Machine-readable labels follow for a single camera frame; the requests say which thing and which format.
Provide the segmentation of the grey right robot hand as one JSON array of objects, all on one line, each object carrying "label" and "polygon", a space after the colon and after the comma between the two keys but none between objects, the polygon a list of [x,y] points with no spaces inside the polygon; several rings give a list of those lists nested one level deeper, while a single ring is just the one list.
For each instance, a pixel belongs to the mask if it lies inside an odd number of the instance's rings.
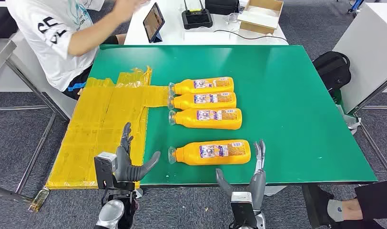
[{"label": "grey right robot hand", "polygon": [[[259,142],[254,142],[254,146],[257,151],[256,165],[249,186],[247,186],[247,192],[251,193],[253,212],[257,215],[261,212],[261,205],[263,202],[266,186],[266,174],[264,170],[266,147],[263,139],[261,139]],[[218,185],[228,195],[228,197],[231,198],[233,195],[234,187],[225,180],[221,169],[217,168],[215,172]]]}]

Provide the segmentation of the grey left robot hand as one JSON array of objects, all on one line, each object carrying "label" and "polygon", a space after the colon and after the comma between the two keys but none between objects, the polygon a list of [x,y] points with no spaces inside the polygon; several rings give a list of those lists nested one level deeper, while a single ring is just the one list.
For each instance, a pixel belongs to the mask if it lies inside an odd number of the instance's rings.
[{"label": "grey left robot hand", "polygon": [[148,162],[141,166],[133,165],[130,157],[133,136],[129,136],[130,133],[131,123],[127,122],[122,131],[120,145],[116,149],[118,168],[115,171],[115,177],[121,182],[137,182],[142,180],[158,163],[161,155],[160,151],[156,151]]}]

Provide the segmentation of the person's right hand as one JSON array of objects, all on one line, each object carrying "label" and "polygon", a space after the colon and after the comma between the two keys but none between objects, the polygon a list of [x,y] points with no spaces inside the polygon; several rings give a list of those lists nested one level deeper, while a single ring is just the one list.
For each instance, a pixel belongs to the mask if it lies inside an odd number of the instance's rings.
[{"label": "person's right hand", "polygon": [[116,0],[112,13],[119,21],[128,21],[133,13],[148,0]]}]

